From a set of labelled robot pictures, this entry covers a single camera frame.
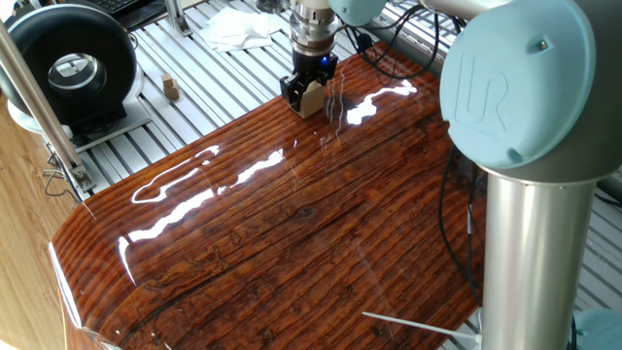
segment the white wire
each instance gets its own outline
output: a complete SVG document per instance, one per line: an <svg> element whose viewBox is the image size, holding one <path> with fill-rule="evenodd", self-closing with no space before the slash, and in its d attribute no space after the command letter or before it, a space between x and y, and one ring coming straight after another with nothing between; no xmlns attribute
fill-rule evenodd
<svg viewBox="0 0 622 350"><path fill-rule="evenodd" d="M363 313L364 316L367 317L372 317L372 318L376 318L379 320L384 320L384 321L389 321L389 322L395 322L395 323L399 323L405 326L410 326L410 327L416 327L416 328L420 328L423 330L428 330L428 331L433 331L433 332L437 332L437 333L443 333L443 334L448 334L454 337L461 337L461 338L466 338L466 339L471 339L476 341L477 343L481 342L481 338L482 336L480 334L476 334L476 335L472 335L472 334L465 334L462 332L454 332L454 331L448 331L439 327L434 327L434 326L428 326L428 325L424 325L418 322L412 322L412 321L406 321L406 320L400 320L397 318L393 318L393 317L389 317L389 316L382 316L382 315L377 315L377 314L373 314L370 312L364 312Z"/></svg>

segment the metal rod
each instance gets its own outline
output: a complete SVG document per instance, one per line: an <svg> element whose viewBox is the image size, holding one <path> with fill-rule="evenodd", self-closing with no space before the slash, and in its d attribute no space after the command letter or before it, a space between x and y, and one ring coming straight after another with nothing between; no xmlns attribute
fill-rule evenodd
<svg viewBox="0 0 622 350"><path fill-rule="evenodd" d="M488 179L482 348L564 350L596 181Z"/></svg>
<svg viewBox="0 0 622 350"><path fill-rule="evenodd" d="M166 11L168 15L166 19L168 22L183 36L189 36L192 34L192 30L186 22L186 16L184 14L184 8L181 5L181 0L164 0L166 4Z"/></svg>
<svg viewBox="0 0 622 350"><path fill-rule="evenodd" d="M35 81L4 25L0 25L0 65L30 110L32 117L43 129L60 161L70 171L82 165L80 157L58 122L52 106Z"/></svg>
<svg viewBox="0 0 622 350"><path fill-rule="evenodd" d="M371 313L371 312L364 312L363 316L372 317L372 318L383 320L383 321L395 322L395 323L399 323L399 324L405 325L405 326L420 328L422 330L428 330L428 331L432 331L432 332L443 333L443 334L451 335L453 337L470 339L470 340L473 340L475 342L479 342L480 341L480 335L479 334L473 335L473 334L466 334L466 333L462 333L462 332L449 331L449 330L445 330L445 329L442 329L442 328L439 328L439 327L435 327L435 326L428 326L426 324L422 324L422 323L419 323L419 322L412 322L412 321L401 320L401 319L397 319L395 317L382 316L382 315L374 314L374 313Z"/></svg>

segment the black circular device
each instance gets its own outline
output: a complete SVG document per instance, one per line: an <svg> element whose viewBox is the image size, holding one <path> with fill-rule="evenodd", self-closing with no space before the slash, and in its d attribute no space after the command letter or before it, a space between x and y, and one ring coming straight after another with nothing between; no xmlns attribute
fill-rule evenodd
<svg viewBox="0 0 622 350"><path fill-rule="evenodd" d="M53 5L21 17L9 33L61 124L80 132L125 117L136 55L110 16L85 5ZM29 114L2 69L0 88Z"/></svg>

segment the wood grain surface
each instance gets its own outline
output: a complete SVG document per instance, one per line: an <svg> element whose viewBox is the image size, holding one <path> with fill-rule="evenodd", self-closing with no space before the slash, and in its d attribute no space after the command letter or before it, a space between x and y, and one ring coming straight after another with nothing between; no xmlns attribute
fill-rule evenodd
<svg viewBox="0 0 622 350"><path fill-rule="evenodd" d="M44 195L50 155L40 135L13 122L0 96L0 349L65 349L48 244L71 214L68 196ZM68 187L61 180L51 190Z"/></svg>
<svg viewBox="0 0 622 350"><path fill-rule="evenodd" d="M327 94L306 121L276 98L78 208L52 242L75 327L121 349L440 345L362 315L455 329L475 308L436 222L438 81L384 87L354 57ZM468 189L452 176L445 201L462 261Z"/></svg>

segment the black cable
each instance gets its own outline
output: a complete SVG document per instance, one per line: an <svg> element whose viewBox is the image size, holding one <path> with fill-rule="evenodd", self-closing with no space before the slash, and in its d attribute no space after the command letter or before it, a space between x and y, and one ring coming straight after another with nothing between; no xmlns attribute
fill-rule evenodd
<svg viewBox="0 0 622 350"><path fill-rule="evenodd" d="M594 197L598 198L600 201L603 201L607 204L611 204L613 206L616 207L621 207L622 208L622 204L616 200L611 200L611 199L607 199L605 197L603 197L602 195L598 194L598 193L594 193Z"/></svg>
<svg viewBox="0 0 622 350"><path fill-rule="evenodd" d="M479 295L477 294L477 289L475 289L475 280L473 280L473 267L472 267L472 250L471 250L471 246L472 246L472 241L473 241L473 234L469 233L468 234L468 253L467 253L467 262L466 262L466 272L468 274L468 285L470 286L470 292L473 294L473 298L475 299L475 301L477 301L477 304L481 307L482 306L482 299L479 298Z"/></svg>
<svg viewBox="0 0 622 350"><path fill-rule="evenodd" d="M361 52L360 50L358 50L358 46L355 43L354 39L352 38L350 31L348 30L348 29L352 30L352 34L356 37L356 32L355 32L353 27L349 27L349 26L346 27L346 34L347 34L348 39L350 40L350 43L352 44L352 46L357 50L357 53L358 53L359 57L362 60L364 60L365 62L367 62L369 65L371 65L371 67L374 68L378 73L380 73L380 74L382 74L384 76L387 76L389 78L392 78L392 79L405 80L405 79L413 79L413 78L416 78L416 77L424 74L434 64L434 61L436 60L436 55L438 54L438 45L440 43L440 25L438 24L438 14L434 14L434 27L435 27L434 47L433 47L433 50L432 50L432 57L431 57L430 61L420 71L418 71L416 73L413 73L413 74L410 74L410 75L406 75L406 76L396 76L395 74L386 72L382 68L378 67L377 62L371 61L369 59L369 57L366 55L366 53Z"/></svg>
<svg viewBox="0 0 622 350"><path fill-rule="evenodd" d="M451 16L450 18L451 18L451 21L454 22L454 28L456 29L456 34L460 34L460 32L463 31L462 24L456 17Z"/></svg>
<svg viewBox="0 0 622 350"><path fill-rule="evenodd" d="M406 17L404 18L404 20L403 20L403 21L402 21L402 22L401 22L401 23L397 26L396 33L394 34L393 38L391 39L391 42L389 42L389 46L388 46L388 47L387 47L387 49L384 51L384 53L382 53L382 54L380 55L380 57L376 60L376 62L375 62L375 63L378 63L378 62L379 62L382 58L384 58L384 57L387 55L387 53L389 53L389 50L390 50L390 49L393 47L393 45L396 43L397 37L399 36L399 32L401 32L401 29L404 27L404 25L406 25L406 23L410 20L410 18L411 18L412 16L414 16L414 15L415 15L415 13L417 13L417 12L419 12L420 10L423 10L423 9L425 9L425 8L424 8L422 5L415 5L415 6L413 6L413 7L411 8L411 10L413 10L413 11L408 10L408 16L406 16Z"/></svg>
<svg viewBox="0 0 622 350"><path fill-rule="evenodd" d="M452 147L451 152L449 153L449 160L447 160L447 167L445 168L445 173L443 174L443 180L440 185L440 194L438 196L439 197L438 229L440 230L440 236L443 239L443 243L445 244L445 249L447 250L447 253L449 253L449 257L451 258L452 262L454 263L456 268L458 268L460 273L463 274L466 280L469 280L468 272L465 270L463 265L458 261L458 257L456 257L456 254L454 253L453 249L451 249L451 246L449 245L449 241L447 240L447 233L445 232L445 226L443 224L443 199L445 198L445 186L447 185L447 178L449 177L449 169L451 168L451 160L454 158L455 153L456 153L456 146ZM476 289L478 290L482 289L482 286L479 285L477 282L472 281L472 284Z"/></svg>
<svg viewBox="0 0 622 350"><path fill-rule="evenodd" d="M400 22L402 22L403 20L407 20L406 17L408 17L409 14L411 13L415 13L419 10L423 10L424 7L422 5L415 5L413 7L411 7L410 9L406 10L400 17L397 18L397 20L389 25L386 26L373 26L373 25L364 25L361 28L364 29L368 29L368 30L386 30L386 29L391 29L394 28L395 26L399 25Z"/></svg>

